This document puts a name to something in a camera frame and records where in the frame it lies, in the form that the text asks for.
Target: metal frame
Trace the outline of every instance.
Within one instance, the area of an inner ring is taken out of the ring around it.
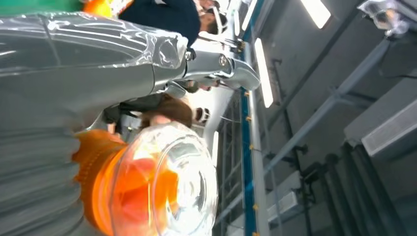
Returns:
[[[363,0],[358,0],[357,4],[362,3]],[[283,112],[288,108],[293,98],[297,95],[297,93],[302,89],[304,84],[308,81],[308,79],[311,77],[311,75],[316,71],[317,67],[322,63],[322,61],[326,58],[330,50],[333,48],[333,46],[336,44],[336,42],[339,40],[339,38],[342,36],[345,29],[350,25],[350,23],[353,21],[353,19],[359,14],[359,11],[356,9],[356,7],[353,7],[349,15],[343,20],[337,31],[334,33],[334,35],[331,37],[329,42],[326,44],[326,46],[323,48],[321,53],[317,56],[317,58],[314,60],[313,64],[308,68],[306,73],[303,75],[303,77],[300,79],[300,82],[297,84],[297,86],[294,88],[293,91],[288,95],[288,97],[282,102],[280,105],[279,110],[272,115],[269,123],[268,123],[268,129],[271,129],[275,122],[278,120],[278,118],[283,115]]]
[[[335,90],[333,93],[314,113],[314,115],[298,130],[298,132],[282,147],[280,152],[264,167],[264,175],[266,175],[283,157],[285,157],[298,142],[336,105],[338,104],[338,97],[340,95],[347,94],[364,75],[373,68],[384,55],[388,49],[390,42],[384,39],[379,43],[371,53],[359,64],[359,66],[348,76],[348,78]],[[216,224],[220,222],[225,216],[229,214],[242,200],[243,194],[240,193],[236,198],[229,203],[227,207],[219,214],[216,220]]]

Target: metal pipe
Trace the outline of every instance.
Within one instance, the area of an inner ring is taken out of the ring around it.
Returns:
[[[359,226],[359,230],[362,232],[363,235],[369,236],[370,234],[369,234],[368,228],[366,226],[364,212],[362,211],[362,207],[360,206],[360,200],[357,196],[357,190],[356,190],[355,184],[353,182],[354,177],[352,175],[352,172],[348,168],[348,165],[346,164],[346,159],[344,160],[344,162],[345,162],[345,165],[344,165],[345,166],[345,172],[346,172],[346,175],[347,175],[348,192],[351,195],[353,208],[355,209],[355,212],[356,212],[356,218],[357,218],[357,224]]]
[[[280,94],[282,94],[282,90],[281,90],[281,84],[279,81],[279,76],[278,76],[278,70],[274,64],[274,70],[275,70],[275,75],[276,75],[276,81],[278,84],[278,89],[280,89]],[[291,127],[291,121],[290,121],[290,117],[288,115],[288,111],[287,109],[284,110],[284,126],[286,129],[286,135],[287,135],[287,139],[290,140],[293,136],[293,128]],[[299,162],[299,156],[297,153],[297,150],[295,149],[295,147],[291,150],[291,153],[293,155],[294,158],[294,165],[295,165],[295,169],[298,170],[301,173],[301,165]],[[307,198],[307,193],[305,190],[305,182],[304,182],[304,178],[301,179],[301,196],[302,196],[302,205],[303,205],[303,209],[304,209],[304,220],[305,220],[305,228],[307,231],[307,236],[312,236],[313,232],[311,230],[311,220],[310,220],[310,215],[309,215],[309,207],[308,207],[308,198]]]
[[[259,132],[259,121],[257,114],[257,104],[255,94],[249,91],[249,114],[250,121],[250,141],[252,143],[252,176],[255,204],[257,205],[256,225],[259,235],[269,236],[268,211],[267,211],[267,194],[265,192],[264,179],[264,162],[263,155],[259,151],[261,147],[261,137]]]
[[[342,148],[342,156],[343,159],[345,159],[347,168],[351,172],[352,176],[354,177],[354,183],[357,187],[357,191],[360,195],[360,197],[363,200],[363,205],[365,207],[365,211],[369,214],[372,223],[375,226],[375,229],[377,231],[378,236],[387,236],[386,229],[384,227],[384,224],[382,223],[382,220],[378,214],[378,210],[375,207],[374,202],[372,201],[371,196],[368,193],[368,190],[365,186],[365,183],[363,182],[359,170],[357,169],[357,166],[352,158],[352,155],[350,153],[350,150],[348,147],[343,146]]]
[[[339,93],[345,94],[352,87],[361,80],[361,78],[372,68],[380,58],[383,56],[384,52],[388,48],[389,41],[383,40],[378,46],[372,50],[372,52],[362,61],[362,63],[350,74],[350,76],[340,85],[337,89]],[[320,121],[320,119],[337,103],[337,99],[333,96],[329,97],[323,105],[312,115],[312,117],[299,129],[299,131],[282,147],[280,152],[267,164],[264,168],[264,175],[266,175],[287,153],[289,153],[294,146]]]
[[[323,48],[321,53],[314,60],[313,64],[308,68],[306,73],[300,79],[300,82],[297,84],[294,90],[290,93],[290,95],[282,102],[280,109],[275,114],[272,115],[272,118],[270,119],[270,122],[268,124],[268,129],[271,129],[273,127],[273,125],[278,120],[278,118],[283,114],[283,111],[288,108],[292,99],[297,95],[297,93],[301,90],[301,88],[304,86],[307,80],[311,77],[314,71],[316,71],[317,67],[319,67],[322,61],[327,57],[330,50],[333,48],[333,46],[339,40],[340,36],[343,34],[345,29],[349,26],[349,24],[353,21],[353,19],[357,16],[358,13],[359,11],[356,9],[356,4],[355,4],[355,6],[353,7],[349,15],[343,20],[343,22],[341,23],[337,31],[331,37],[331,39],[329,40],[325,48]]]
[[[372,164],[372,161],[369,158],[369,155],[366,152],[365,148],[363,146],[357,146],[355,148],[355,152],[359,156],[359,159],[362,162],[362,166],[364,167],[366,173],[369,176],[369,179],[372,182],[372,185],[374,186],[381,206],[383,210],[386,212],[387,217],[390,219],[389,223],[394,228],[395,233],[398,236],[407,236],[408,234],[403,225],[403,222],[401,221],[398,212],[394,207],[394,204],[392,204],[392,201],[384,188],[384,184],[379,178],[378,173],[374,165]]]
[[[235,104],[233,101],[232,104],[232,120],[235,120]],[[235,165],[235,122],[232,122],[232,158],[231,158],[231,167],[233,168]]]
[[[325,171],[321,164],[316,162],[314,164],[317,168],[317,173],[319,175],[320,184],[323,190],[323,197],[325,199],[326,206],[328,208],[328,212],[331,217],[331,221],[333,223],[334,230],[337,236],[344,236],[345,232],[343,231],[342,224],[340,223],[339,215],[337,214],[336,206],[334,205],[333,197],[330,193],[330,188],[328,187],[328,183],[325,177]]]
[[[222,150],[222,186],[221,186],[221,209],[224,209],[224,204],[225,204],[225,196],[224,196],[224,190],[225,190],[225,184],[224,184],[224,179],[226,177],[226,156],[227,156],[227,151],[226,151],[226,145],[227,145],[227,122],[224,121],[224,125],[223,125],[223,150]],[[220,225],[220,235],[223,236],[224,234],[224,224],[223,222]]]
[[[362,234],[360,233],[359,228],[356,224],[355,218],[348,203],[348,199],[346,198],[345,191],[343,190],[342,181],[340,181],[339,174],[337,173],[336,168],[334,166],[337,162],[337,159],[338,157],[335,154],[329,154],[326,156],[328,173],[330,174],[331,181],[333,182],[334,189],[336,190],[336,195],[342,208],[344,218],[348,225],[350,235],[360,236]]]

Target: fluorescent light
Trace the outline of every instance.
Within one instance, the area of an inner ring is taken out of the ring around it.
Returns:
[[[243,20],[243,24],[242,24],[242,30],[243,31],[246,30],[246,28],[247,28],[247,26],[249,24],[249,20],[252,17],[252,13],[253,13],[253,10],[255,9],[255,6],[256,6],[256,2],[257,1],[258,0],[252,0],[250,2],[249,8],[248,8],[248,12],[246,13],[245,19]]]
[[[301,0],[308,14],[319,29],[325,26],[331,14],[320,0]]]
[[[233,24],[235,24],[235,35],[239,36],[240,34],[240,22],[239,22],[239,12],[235,11],[233,13]]]
[[[211,151],[211,159],[213,160],[213,165],[217,166],[217,152],[219,147],[219,132],[215,132],[213,136],[213,149]]]
[[[265,107],[268,108],[273,102],[273,97],[267,63],[265,62],[264,48],[260,38],[257,38],[255,41],[255,55],[258,62],[259,77],[261,78],[262,96],[264,97]]]

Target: person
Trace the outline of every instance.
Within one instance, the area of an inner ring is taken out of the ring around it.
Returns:
[[[116,136],[121,135],[121,115],[140,118],[139,130],[171,121],[191,127],[193,120],[189,105],[165,93],[132,99],[104,109],[102,119],[107,124],[107,130]]]
[[[215,0],[198,0],[199,5],[204,9],[204,10],[209,10],[212,7],[216,7],[217,10],[220,10],[220,4],[218,1]]]
[[[188,47],[197,39],[199,32],[217,34],[213,13],[199,16],[193,0],[134,0],[121,14],[121,20],[180,33],[188,39]]]

